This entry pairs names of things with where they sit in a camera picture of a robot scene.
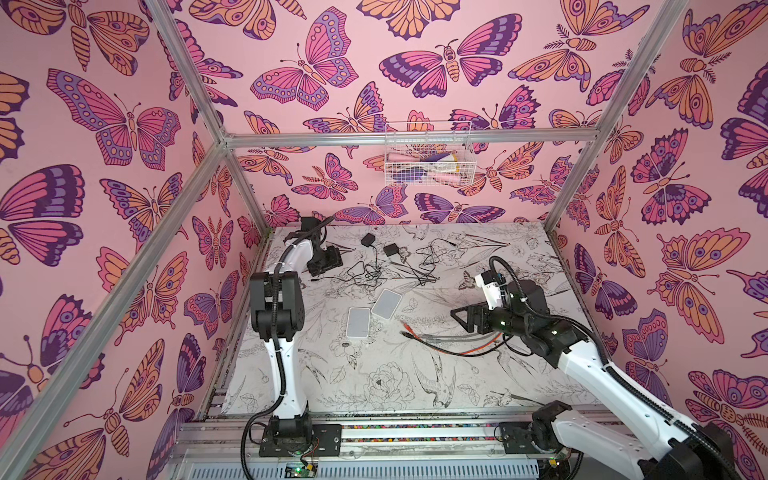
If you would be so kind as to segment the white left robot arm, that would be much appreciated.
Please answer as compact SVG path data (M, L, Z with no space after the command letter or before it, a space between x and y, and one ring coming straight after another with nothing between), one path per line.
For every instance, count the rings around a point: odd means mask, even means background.
M262 457L304 457L320 440L313 433L309 401L300 384L296 340L305 325L306 309L300 274L317 277L342 265L339 249L323 245L333 217L300 219L300 228L286 237L277 261L249 279L251 328L263 341L273 385L273 402L247 420L240 442L241 459L254 443L254 426L264 420L259 443Z

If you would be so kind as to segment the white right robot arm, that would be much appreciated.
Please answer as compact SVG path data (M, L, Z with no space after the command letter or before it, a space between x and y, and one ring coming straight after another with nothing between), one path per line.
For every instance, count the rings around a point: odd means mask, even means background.
M468 332L518 338L530 353L578 382L628 428L617 431L589 420L574 407L552 401L531 417L526 431L504 427L504 439L526 439L541 453L574 450L628 479L736 479L731 438L713 423L702 425L650 395L610 361L585 325L551 313L541 288L518 278L499 256L477 275L483 302L454 309Z

